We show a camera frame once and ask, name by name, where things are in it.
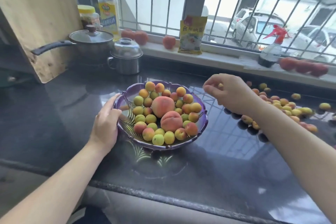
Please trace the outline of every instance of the metal mug lid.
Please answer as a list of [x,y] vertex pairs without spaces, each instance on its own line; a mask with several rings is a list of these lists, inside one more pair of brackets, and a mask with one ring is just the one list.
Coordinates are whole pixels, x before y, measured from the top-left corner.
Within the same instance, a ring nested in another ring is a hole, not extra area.
[[114,43],[114,51],[111,55],[121,59],[134,59],[142,55],[140,46],[130,38],[120,38]]
[[101,44],[113,40],[113,34],[109,32],[96,30],[93,25],[87,25],[86,28],[71,33],[69,38],[75,42],[85,44]]

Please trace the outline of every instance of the saucepan handle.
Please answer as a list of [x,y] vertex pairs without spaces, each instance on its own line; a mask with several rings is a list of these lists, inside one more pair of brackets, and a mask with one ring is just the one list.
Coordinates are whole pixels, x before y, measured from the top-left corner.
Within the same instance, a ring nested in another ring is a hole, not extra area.
[[111,67],[111,60],[113,60],[113,57],[108,57],[107,58],[107,65],[108,65],[109,68],[115,69],[115,67]]
[[41,46],[39,48],[36,48],[34,50],[32,50],[31,52],[35,55],[41,55],[42,53],[51,50],[51,49],[55,49],[58,47],[63,47],[63,46],[71,46],[74,45],[75,43],[69,41],[69,40],[63,40],[63,41],[58,41],[58,42],[54,42],[54,43],[50,43],[50,44],[46,44],[44,46]]

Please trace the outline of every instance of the yellow jar lid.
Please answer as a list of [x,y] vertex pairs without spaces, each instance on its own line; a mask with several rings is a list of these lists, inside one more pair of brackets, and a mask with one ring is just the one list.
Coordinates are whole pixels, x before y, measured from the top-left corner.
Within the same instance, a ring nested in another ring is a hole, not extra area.
[[95,8],[90,5],[78,5],[78,11],[80,14],[93,14],[96,12]]

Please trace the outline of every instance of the fruit bowl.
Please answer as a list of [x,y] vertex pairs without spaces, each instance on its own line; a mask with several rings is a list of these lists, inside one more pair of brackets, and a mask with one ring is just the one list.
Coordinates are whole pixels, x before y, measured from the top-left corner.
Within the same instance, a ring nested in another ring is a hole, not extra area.
[[123,91],[120,97],[114,104],[114,108],[122,110],[122,115],[118,120],[118,128],[128,135],[128,138],[134,141],[136,144],[143,146],[145,148],[149,148],[152,150],[173,150],[180,148],[182,146],[188,145],[195,141],[199,136],[203,133],[204,129],[208,125],[208,115],[205,110],[205,105],[202,100],[196,96],[193,92],[190,92],[189,89],[185,86],[179,84],[173,84],[171,82],[164,81],[153,81],[153,83],[158,84],[162,83],[165,86],[165,89],[170,90],[171,92],[175,92],[178,87],[185,88],[187,94],[191,94],[194,98],[194,102],[197,102],[201,105],[202,110],[199,113],[199,120],[196,122],[198,133],[195,136],[187,137],[185,140],[175,140],[174,143],[170,145],[154,145],[151,141],[145,141],[141,134],[138,134],[134,131],[135,125],[135,115],[132,110],[135,108],[135,104],[133,103],[133,99],[138,96],[139,91],[145,88],[145,83],[136,83],[127,88],[126,91]]

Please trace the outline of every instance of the bottle label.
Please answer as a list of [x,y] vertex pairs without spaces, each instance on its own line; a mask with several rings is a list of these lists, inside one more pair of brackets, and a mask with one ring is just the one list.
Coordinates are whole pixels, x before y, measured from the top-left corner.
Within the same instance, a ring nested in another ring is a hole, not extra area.
[[116,20],[116,7],[110,3],[99,3],[101,24],[103,27],[109,27],[111,31],[118,31]]

